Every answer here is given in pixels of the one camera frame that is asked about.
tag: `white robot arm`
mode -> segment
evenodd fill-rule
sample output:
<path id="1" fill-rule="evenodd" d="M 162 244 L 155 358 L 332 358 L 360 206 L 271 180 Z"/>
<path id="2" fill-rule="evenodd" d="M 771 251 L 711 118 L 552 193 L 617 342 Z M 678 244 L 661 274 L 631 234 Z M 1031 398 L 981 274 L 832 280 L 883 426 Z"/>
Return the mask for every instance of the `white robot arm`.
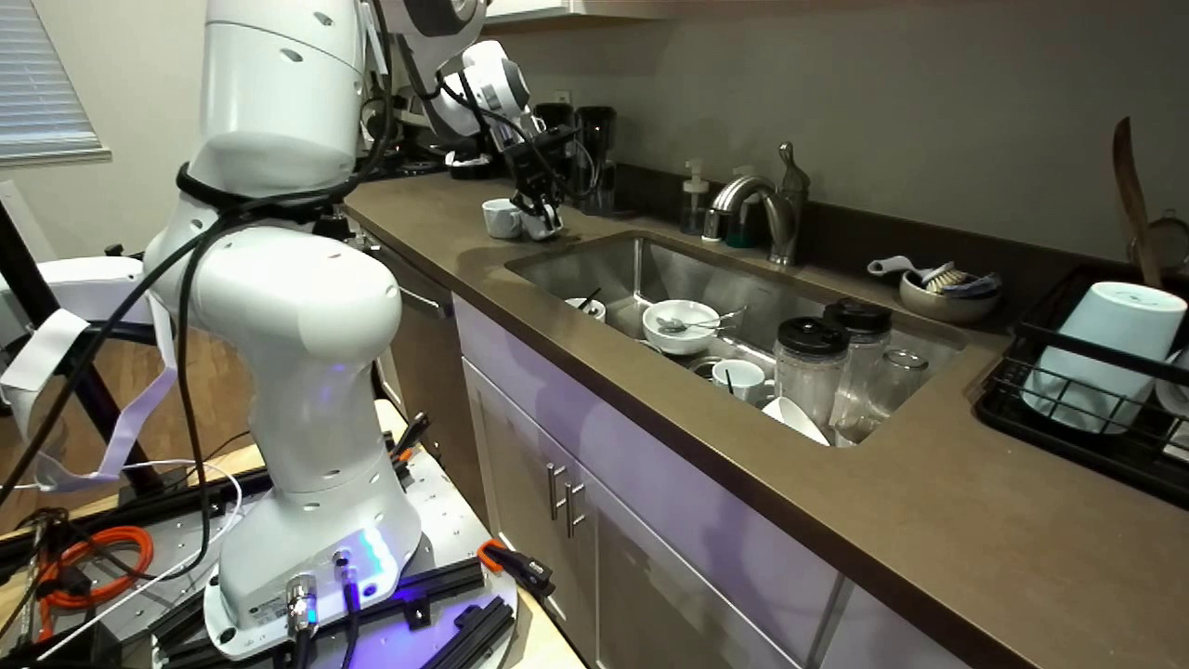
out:
<path id="1" fill-rule="evenodd" d="M 366 383 L 402 292 L 381 265 L 308 228 L 352 185 L 360 88 L 371 67 L 385 69 L 385 52 L 416 78 L 437 129 L 521 141 L 525 78 L 494 40 L 470 46 L 480 22 L 480 0 L 209 4 L 205 129 L 143 270 L 190 250 L 155 292 L 252 370 L 252 436 L 276 486 L 224 539 L 220 581 L 205 591 L 209 637 L 228 657 L 286 642 L 297 598 L 324 622 L 343 616 L 343 556 L 365 606 L 391 598 L 420 546 Z"/>

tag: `dish rack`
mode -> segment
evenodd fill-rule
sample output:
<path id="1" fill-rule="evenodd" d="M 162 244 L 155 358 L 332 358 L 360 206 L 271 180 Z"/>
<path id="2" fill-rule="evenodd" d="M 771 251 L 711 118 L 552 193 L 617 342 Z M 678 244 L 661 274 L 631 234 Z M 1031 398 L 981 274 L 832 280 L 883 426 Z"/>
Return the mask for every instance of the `dish rack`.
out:
<path id="1" fill-rule="evenodd" d="M 1155 497 L 1166 497 L 1180 508 L 1189 508 L 1189 419 L 1166 411 L 1155 395 L 1149 395 L 1144 401 L 1129 401 L 1117 398 L 1117 411 L 1137 411 L 1129 419 L 1129 426 L 1123 436 L 1107 436 L 1107 430 L 1081 430 L 1081 426 L 1066 426 L 1057 419 L 1053 419 L 1057 410 L 1064 411 L 1077 411 L 1077 406 L 1066 406 L 1064 395 L 1072 378 L 1055 377 L 1053 368 L 1040 368 L 1040 353 L 1048 347 L 1081 353 L 1081 358 L 1095 358 L 1129 370 L 1179 385 L 1189 385 L 1189 370 L 1185 368 L 1171 368 L 1171 363 L 1152 363 L 1117 351 L 1103 351 L 1081 338 L 1064 338 L 1057 322 L 1069 317 L 1069 308 L 1081 301 L 1081 292 L 1101 284 L 1101 280 L 1129 280 L 1137 284 L 1137 274 L 1129 270 L 1107 270 L 1107 268 L 1091 268 L 1091 270 L 1069 270 L 1036 308 L 1031 317 L 1024 317 L 1013 330 L 1009 330 L 1009 347 L 1004 351 L 1000 363 L 988 370 L 988 378 L 981 383 L 981 398 L 973 401 L 973 411 L 981 422 L 1005 430 L 1023 441 L 1031 441 L 1040 451 L 1053 451 L 1066 461 L 1077 461 L 1086 467 L 1095 467 L 1103 474 L 1114 474 L 1129 486 L 1139 486 Z M 1189 327 L 1180 322 L 1175 351 L 1189 347 Z M 1048 378 L 1064 378 L 1064 383 L 1048 383 L 1057 385 L 1055 395 L 1036 398 L 1036 389 L 1030 385 L 1030 377 L 1048 377 Z"/>

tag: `window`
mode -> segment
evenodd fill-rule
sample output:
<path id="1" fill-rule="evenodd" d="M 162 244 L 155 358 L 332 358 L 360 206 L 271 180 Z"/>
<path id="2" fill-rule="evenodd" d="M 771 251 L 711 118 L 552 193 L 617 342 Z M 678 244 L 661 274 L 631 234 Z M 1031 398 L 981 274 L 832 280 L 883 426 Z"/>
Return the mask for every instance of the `window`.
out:
<path id="1" fill-rule="evenodd" d="M 34 0 L 0 0 L 0 161 L 98 152 L 74 84 Z"/>

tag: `stainless steel sink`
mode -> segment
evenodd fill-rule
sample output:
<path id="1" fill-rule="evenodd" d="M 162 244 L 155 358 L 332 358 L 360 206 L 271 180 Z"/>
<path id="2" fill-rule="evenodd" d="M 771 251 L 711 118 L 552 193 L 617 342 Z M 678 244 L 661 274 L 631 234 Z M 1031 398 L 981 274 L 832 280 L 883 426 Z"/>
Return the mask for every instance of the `stainless steel sink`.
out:
<path id="1" fill-rule="evenodd" d="M 686 299 L 712 303 L 726 317 L 719 342 L 711 353 L 676 362 L 703 377 L 716 358 L 750 358 L 771 370 L 776 327 L 790 317 L 822 317 L 828 301 L 841 301 L 841 292 L 802 285 L 783 270 L 742 265 L 735 251 L 651 234 L 579 242 L 508 268 L 552 299 L 598 290 L 605 322 L 629 338 L 641 338 L 641 308 L 654 301 Z M 913 351 L 927 368 L 941 368 L 960 351 L 941 327 L 899 317 L 893 347 Z"/>

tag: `wall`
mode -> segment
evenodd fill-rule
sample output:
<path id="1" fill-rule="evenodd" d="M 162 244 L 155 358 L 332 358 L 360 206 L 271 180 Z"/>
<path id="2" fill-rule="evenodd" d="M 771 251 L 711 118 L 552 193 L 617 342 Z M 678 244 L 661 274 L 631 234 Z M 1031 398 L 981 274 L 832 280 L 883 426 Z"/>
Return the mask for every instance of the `wall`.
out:
<path id="1" fill-rule="evenodd" d="M 1123 255 L 1112 129 L 1152 211 L 1189 217 L 1189 4 L 787 0 L 766 10 L 499 35 L 539 99 L 619 108 L 619 161 L 776 175 L 828 206 Z"/>
<path id="2" fill-rule="evenodd" d="M 59 255 L 141 250 L 173 211 L 173 171 L 197 139 L 200 0 L 36 0 L 105 161 L 0 166 Z"/>

